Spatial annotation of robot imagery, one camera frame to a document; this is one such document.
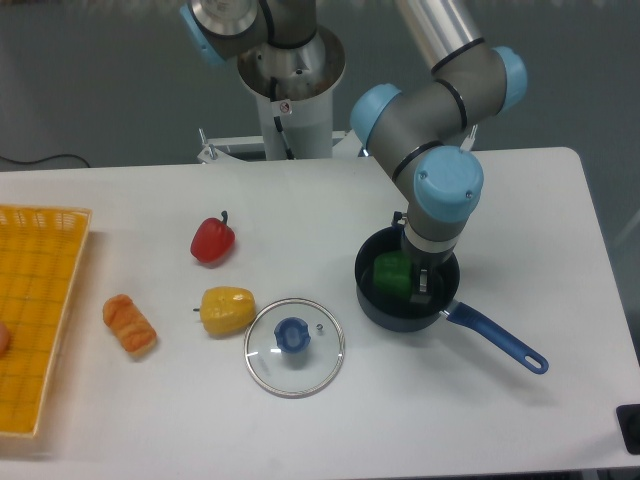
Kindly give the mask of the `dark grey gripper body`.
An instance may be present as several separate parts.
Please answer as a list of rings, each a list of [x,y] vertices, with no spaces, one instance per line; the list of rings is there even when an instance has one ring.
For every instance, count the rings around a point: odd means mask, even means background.
[[[419,269],[434,270],[452,255],[456,243],[421,241],[412,243],[407,237],[401,239],[401,249],[411,263]]]

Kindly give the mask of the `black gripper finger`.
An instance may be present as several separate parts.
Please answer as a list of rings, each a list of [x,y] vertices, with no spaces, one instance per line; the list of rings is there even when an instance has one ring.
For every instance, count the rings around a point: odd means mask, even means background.
[[[433,292],[429,270],[415,267],[412,271],[411,281],[410,302],[413,304],[429,304]]]

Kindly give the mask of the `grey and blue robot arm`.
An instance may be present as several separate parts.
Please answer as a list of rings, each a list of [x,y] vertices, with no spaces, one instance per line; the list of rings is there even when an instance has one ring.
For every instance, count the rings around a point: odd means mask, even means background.
[[[448,139],[519,102],[522,59],[490,48],[460,1],[398,5],[432,81],[404,94],[371,88],[350,126],[407,199],[401,247],[411,264],[408,297],[434,297],[437,269],[454,247],[483,185],[478,160]],[[234,60],[253,94],[268,159],[310,159],[332,150],[332,93],[345,70],[339,39],[321,26],[312,1],[187,1],[181,17],[197,49],[219,65]]]

